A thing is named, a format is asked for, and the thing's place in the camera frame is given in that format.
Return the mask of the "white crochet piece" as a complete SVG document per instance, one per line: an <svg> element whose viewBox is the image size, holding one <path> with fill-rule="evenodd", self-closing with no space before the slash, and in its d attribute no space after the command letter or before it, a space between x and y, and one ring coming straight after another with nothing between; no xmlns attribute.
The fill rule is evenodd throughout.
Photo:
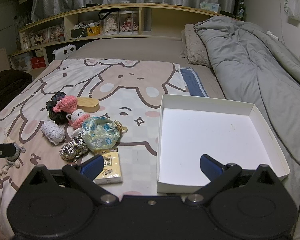
<svg viewBox="0 0 300 240"><path fill-rule="evenodd" d="M54 121L44 121L41 131L48 141L56 146L65 139L65 130L58 126Z"/></svg>

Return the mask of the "wooden headboard shelf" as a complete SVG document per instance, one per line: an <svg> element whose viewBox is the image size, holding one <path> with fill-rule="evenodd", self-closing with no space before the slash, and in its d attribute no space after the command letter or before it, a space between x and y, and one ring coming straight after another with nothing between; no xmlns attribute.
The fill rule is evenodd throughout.
<svg viewBox="0 0 300 240"><path fill-rule="evenodd" d="M101 14L105 12L138 11L137 34L103 35ZM21 50L14 57L40 50L47 58L47 47L103 38L163 37L179 40L186 24L196 24L216 16L215 12L161 3L108 4L72 10L25 25L19 30ZM98 24L100 34L88 36L89 24Z"/></svg>

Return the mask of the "floral brocade drawstring pouch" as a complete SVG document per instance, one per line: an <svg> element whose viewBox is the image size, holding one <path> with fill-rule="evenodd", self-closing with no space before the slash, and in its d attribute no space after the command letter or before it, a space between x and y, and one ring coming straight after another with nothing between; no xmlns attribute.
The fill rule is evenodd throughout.
<svg viewBox="0 0 300 240"><path fill-rule="evenodd" d="M113 148L128 128L117 120L92 116L81 126L81 136L91 152Z"/></svg>

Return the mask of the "tissue box on shelf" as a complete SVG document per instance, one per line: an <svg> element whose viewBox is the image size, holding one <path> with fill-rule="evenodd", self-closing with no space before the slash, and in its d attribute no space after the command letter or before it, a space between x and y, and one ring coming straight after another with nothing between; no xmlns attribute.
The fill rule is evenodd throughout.
<svg viewBox="0 0 300 240"><path fill-rule="evenodd" d="M201 2L200 9L212 11L219 14L221 12L221 5L217 3Z"/></svg>

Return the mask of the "white cardboard box tray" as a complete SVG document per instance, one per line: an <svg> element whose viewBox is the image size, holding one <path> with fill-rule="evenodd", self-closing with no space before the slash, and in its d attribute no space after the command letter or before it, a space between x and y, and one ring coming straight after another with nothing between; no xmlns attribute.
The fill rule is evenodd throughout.
<svg viewBox="0 0 300 240"><path fill-rule="evenodd" d="M200 169L204 154L247 170L267 164L280 179L290 173L274 133L253 103L163 95L157 192L193 193L208 184L210 180Z"/></svg>

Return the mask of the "yellow tissue pack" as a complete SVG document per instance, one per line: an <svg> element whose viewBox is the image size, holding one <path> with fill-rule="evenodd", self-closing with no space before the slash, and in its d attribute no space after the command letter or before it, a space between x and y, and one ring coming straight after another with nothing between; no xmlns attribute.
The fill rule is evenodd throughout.
<svg viewBox="0 0 300 240"><path fill-rule="evenodd" d="M103 170L94 179L98 185L122 183L122 173L118 148L98 151L104 161Z"/></svg>

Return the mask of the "green glass bottle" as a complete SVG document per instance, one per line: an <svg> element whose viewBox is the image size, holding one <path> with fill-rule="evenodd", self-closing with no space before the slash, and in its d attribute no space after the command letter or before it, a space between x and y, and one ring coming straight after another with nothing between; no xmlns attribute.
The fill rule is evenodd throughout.
<svg viewBox="0 0 300 240"><path fill-rule="evenodd" d="M245 17L245 5L244 0L240 0L238 9L237 9L237 15L236 18L240 21L243 21Z"/></svg>

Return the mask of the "blue striped towel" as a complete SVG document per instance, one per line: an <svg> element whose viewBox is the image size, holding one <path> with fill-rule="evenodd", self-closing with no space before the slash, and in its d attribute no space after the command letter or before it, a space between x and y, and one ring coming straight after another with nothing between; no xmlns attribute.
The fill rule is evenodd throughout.
<svg viewBox="0 0 300 240"><path fill-rule="evenodd" d="M181 68L180 72L191 96L201 96L205 98L209 97L197 72L194 69Z"/></svg>

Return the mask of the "red box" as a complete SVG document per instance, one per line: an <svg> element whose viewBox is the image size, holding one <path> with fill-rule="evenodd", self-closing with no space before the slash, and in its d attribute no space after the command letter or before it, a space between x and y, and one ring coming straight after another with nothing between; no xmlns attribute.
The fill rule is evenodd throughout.
<svg viewBox="0 0 300 240"><path fill-rule="evenodd" d="M46 64L45 64L45 60L44 57L32 57L31 58L31 65L33 69L37 69L37 68L45 68Z"/></svg>

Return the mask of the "yellow container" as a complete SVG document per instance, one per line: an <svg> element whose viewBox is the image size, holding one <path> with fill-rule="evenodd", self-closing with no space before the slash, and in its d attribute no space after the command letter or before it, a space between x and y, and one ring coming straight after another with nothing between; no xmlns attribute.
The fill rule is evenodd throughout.
<svg viewBox="0 0 300 240"><path fill-rule="evenodd" d="M88 36L97 36L100 34L100 27L98 24L89 24L87 27Z"/></svg>

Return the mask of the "grey comforter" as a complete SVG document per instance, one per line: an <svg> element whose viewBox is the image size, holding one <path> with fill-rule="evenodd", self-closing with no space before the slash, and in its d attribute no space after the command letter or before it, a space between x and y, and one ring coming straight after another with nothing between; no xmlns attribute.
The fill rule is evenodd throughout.
<svg viewBox="0 0 300 240"><path fill-rule="evenodd" d="M300 61L250 22L215 16L195 24L213 71L229 100L260 110L290 168L283 184L298 207L293 238L300 239Z"/></svg>

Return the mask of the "pink crochet doll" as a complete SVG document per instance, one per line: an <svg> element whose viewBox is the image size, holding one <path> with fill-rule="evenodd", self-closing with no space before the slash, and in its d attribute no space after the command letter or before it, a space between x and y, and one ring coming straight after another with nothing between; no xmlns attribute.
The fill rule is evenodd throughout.
<svg viewBox="0 0 300 240"><path fill-rule="evenodd" d="M77 108L77 98L73 95L63 97L53 106L52 110L55 113L65 112L66 119L74 130L81 128L83 122L90 118L89 113Z"/></svg>

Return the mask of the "cartoon bunny blanket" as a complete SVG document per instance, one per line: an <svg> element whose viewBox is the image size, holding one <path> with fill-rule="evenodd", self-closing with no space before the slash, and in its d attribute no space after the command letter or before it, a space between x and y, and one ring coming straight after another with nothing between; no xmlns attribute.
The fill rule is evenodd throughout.
<svg viewBox="0 0 300 240"><path fill-rule="evenodd" d="M68 59L54 61L0 112L0 143L23 146L15 164L0 159L0 226L7 206L29 172L39 164L61 168L60 154L86 116L118 121L123 181L110 185L117 195L156 194L160 106L163 95L187 95L177 63L140 60Z"/></svg>

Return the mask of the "grey fuzzy pillow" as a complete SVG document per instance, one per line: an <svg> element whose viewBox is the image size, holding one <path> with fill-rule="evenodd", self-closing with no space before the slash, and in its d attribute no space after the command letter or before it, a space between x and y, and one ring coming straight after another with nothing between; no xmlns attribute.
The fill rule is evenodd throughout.
<svg viewBox="0 0 300 240"><path fill-rule="evenodd" d="M201 65L212 69L207 49L196 33L193 24L184 25L181 31L180 57L186 58L188 64Z"/></svg>

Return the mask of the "doll in clear case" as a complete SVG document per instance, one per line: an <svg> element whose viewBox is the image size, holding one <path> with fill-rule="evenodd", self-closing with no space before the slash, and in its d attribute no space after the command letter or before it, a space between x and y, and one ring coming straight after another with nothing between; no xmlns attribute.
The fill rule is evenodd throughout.
<svg viewBox="0 0 300 240"><path fill-rule="evenodd" d="M114 35L119 33L119 12L105 12L101 15L102 34Z"/></svg>
<svg viewBox="0 0 300 240"><path fill-rule="evenodd" d="M121 11L119 13L119 30L122 34L137 34L139 31L139 12Z"/></svg>

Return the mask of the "black chair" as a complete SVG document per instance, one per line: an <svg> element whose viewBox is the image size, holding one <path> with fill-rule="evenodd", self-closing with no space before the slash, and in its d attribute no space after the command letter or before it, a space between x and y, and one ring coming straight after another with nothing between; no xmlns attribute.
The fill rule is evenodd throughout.
<svg viewBox="0 0 300 240"><path fill-rule="evenodd" d="M30 83L32 75L20 70L3 70L0 72L0 112Z"/></svg>

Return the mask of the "oval wooden block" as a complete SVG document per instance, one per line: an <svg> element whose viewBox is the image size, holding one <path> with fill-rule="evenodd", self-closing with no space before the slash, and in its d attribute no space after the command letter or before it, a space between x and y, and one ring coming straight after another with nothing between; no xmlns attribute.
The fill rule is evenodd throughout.
<svg viewBox="0 0 300 240"><path fill-rule="evenodd" d="M100 109L100 103L95 98L77 97L77 108L88 113L95 113Z"/></svg>

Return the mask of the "grey crochet spider toy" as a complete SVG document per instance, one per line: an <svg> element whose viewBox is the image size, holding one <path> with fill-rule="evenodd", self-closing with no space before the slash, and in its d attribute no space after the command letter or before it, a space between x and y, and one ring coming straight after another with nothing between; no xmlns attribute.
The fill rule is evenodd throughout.
<svg viewBox="0 0 300 240"><path fill-rule="evenodd" d="M6 163L0 168L0 175L7 174L11 167L20 168L21 163L18 160L21 153L25 153L23 145L18 145L16 141L8 136L8 128L4 130L5 138L3 140L4 146L3 151L0 151L0 156L6 159Z"/></svg>

